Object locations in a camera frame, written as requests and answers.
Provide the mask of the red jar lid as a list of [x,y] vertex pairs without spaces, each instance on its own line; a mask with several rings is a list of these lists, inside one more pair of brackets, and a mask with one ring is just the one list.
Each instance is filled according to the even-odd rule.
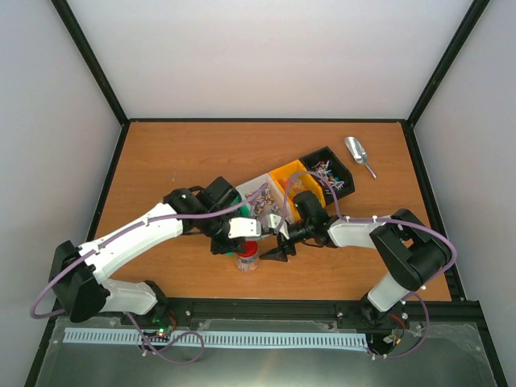
[[258,254],[258,243],[256,241],[246,241],[243,244],[243,251],[238,252],[237,256],[244,259],[256,258]]

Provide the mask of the clear plastic jar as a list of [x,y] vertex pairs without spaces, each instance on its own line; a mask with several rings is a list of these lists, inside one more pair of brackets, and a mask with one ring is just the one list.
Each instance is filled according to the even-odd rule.
[[235,262],[238,270],[244,273],[249,273],[254,271],[258,267],[260,260],[257,255],[249,257],[237,255]]

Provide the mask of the green candy bin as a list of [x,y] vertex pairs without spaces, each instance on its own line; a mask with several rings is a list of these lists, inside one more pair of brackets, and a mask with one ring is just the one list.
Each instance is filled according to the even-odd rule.
[[[241,203],[243,201],[245,201],[248,197],[250,196],[249,193],[246,193],[243,197],[242,196],[239,196],[237,197],[233,202],[232,202],[232,205],[236,205],[238,203]],[[237,212],[239,213],[239,215],[241,217],[245,217],[245,218],[251,218],[252,216],[252,206],[249,204],[249,203],[246,203],[244,205],[242,205],[238,210]]]

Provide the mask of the white candy bin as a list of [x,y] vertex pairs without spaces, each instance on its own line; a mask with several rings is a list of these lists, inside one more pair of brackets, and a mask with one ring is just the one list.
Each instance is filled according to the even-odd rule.
[[269,173],[246,181],[235,188],[242,199],[247,199],[255,192],[258,192],[257,198],[251,201],[250,204],[247,204],[248,209],[243,212],[244,214],[250,214],[257,218],[263,218],[268,214],[277,214],[278,216],[285,214],[286,222],[294,222],[290,204],[287,205],[286,210],[283,210],[284,192],[280,190]]

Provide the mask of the orange candy bin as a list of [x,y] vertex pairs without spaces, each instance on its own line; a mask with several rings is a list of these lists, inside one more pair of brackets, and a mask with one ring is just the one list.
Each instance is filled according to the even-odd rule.
[[[306,171],[307,168],[300,160],[294,160],[288,164],[284,164],[279,168],[272,170],[269,175],[273,179],[273,182],[280,189],[281,193],[285,193],[285,188],[289,182],[289,179],[299,172]],[[326,205],[323,189],[318,181],[309,173],[299,175],[291,183],[288,190],[288,202],[293,207],[293,198],[304,191],[312,192],[318,199],[322,207]]]

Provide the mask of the black candy bin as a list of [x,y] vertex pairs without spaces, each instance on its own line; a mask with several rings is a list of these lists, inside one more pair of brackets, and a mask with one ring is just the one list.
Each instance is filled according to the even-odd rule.
[[317,173],[328,181],[338,199],[355,192],[352,173],[329,148],[320,148],[300,158],[307,170]]

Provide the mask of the metal scoop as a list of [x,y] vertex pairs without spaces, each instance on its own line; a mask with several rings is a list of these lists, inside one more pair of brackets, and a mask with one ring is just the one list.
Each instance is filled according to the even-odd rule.
[[376,173],[368,165],[368,153],[365,151],[362,143],[355,137],[348,136],[344,138],[344,143],[357,164],[363,165],[377,179]]

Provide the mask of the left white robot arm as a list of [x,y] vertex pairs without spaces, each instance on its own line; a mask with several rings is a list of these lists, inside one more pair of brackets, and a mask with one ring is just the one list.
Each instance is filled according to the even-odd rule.
[[260,235],[253,218],[239,210],[239,192],[223,177],[206,188],[175,189],[125,227],[78,247],[67,241],[56,248],[52,290],[73,323],[99,313],[130,312],[148,323],[162,323],[168,305],[156,283],[131,283],[112,274],[147,250],[197,229],[210,238],[213,254],[242,252],[244,242]]

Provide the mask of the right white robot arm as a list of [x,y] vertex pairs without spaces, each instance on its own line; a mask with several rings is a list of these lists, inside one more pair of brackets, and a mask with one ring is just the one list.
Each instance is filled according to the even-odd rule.
[[449,240],[407,209],[380,218],[331,217],[310,191],[296,195],[293,204],[300,220],[273,222],[277,246],[260,258],[286,262],[297,254],[296,245],[309,239],[319,248],[377,250],[388,272],[360,301],[358,313],[369,327],[380,326],[396,304],[455,263],[457,251]]

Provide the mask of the left black frame post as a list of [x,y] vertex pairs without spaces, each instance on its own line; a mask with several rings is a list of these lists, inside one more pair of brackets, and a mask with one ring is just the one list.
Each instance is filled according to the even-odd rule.
[[122,105],[117,98],[97,56],[94,53],[76,15],[73,13],[72,7],[68,1],[65,0],[51,0],[51,3],[59,15],[61,22],[69,33],[77,50],[81,54],[83,61],[89,69],[91,75],[96,81],[103,97],[105,98],[109,108],[114,114],[117,122],[121,127],[124,127],[129,119],[125,114]]

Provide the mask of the black frame post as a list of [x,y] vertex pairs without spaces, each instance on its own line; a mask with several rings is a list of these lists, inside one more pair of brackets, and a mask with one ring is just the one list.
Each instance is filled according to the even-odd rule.
[[416,101],[412,111],[410,112],[408,119],[406,120],[406,126],[413,130],[422,117],[425,109],[429,105],[431,99],[434,97],[437,89],[446,77],[449,69],[455,62],[455,59],[459,55],[461,49],[468,40],[475,26],[481,19],[485,9],[489,5],[490,0],[474,0],[468,7],[464,17],[461,19],[459,26],[448,43],[443,55],[440,57],[438,64],[436,65],[433,73],[428,79],[425,87],[423,88],[418,100]]
[[81,54],[83,61],[89,69],[91,75],[96,81],[103,97],[105,98],[109,108],[114,114],[117,122],[121,127],[124,127],[129,119],[125,114],[122,105],[117,98],[97,56],[94,53],[76,15],[73,13],[72,7],[68,1],[65,0],[51,0],[51,3],[59,15],[61,22],[69,33],[77,50]]

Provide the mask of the right black frame post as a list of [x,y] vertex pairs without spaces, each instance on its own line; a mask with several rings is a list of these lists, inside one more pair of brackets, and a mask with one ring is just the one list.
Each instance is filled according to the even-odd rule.
[[474,0],[468,7],[464,17],[461,19],[459,26],[448,43],[443,55],[440,57],[438,64],[436,65],[433,73],[428,79],[425,87],[423,88],[418,100],[416,101],[412,111],[410,112],[408,119],[406,120],[406,126],[413,130],[422,117],[425,109],[429,105],[431,99],[434,97],[437,89],[446,77],[449,69],[455,62],[455,59],[459,55],[461,49],[468,40],[475,26],[481,19],[485,9],[489,5],[490,0]]

